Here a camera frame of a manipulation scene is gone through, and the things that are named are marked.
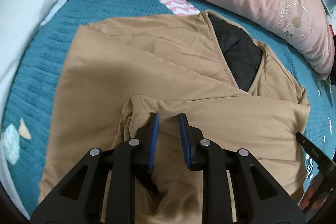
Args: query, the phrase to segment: bed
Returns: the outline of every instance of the bed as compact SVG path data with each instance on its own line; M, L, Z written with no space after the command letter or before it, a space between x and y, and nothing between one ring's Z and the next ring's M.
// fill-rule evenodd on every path
M266 42L295 79L307 89L311 105L305 136L328 157L336 148L335 97L329 81L319 80L316 72L296 49L256 23L213 5L205 0L186 0L196 9L213 10L237 22L253 38ZM135 17L172 14L159 0L68 0L36 33L24 51L13 79L2 120L3 132L10 124L16 128L23 119L31 139L20 138L20 157L8 169L16 191L28 214L37 206L38 184L44 167L54 93L72 38L79 24L88 24L109 17ZM304 155L307 189L318 173L315 162Z

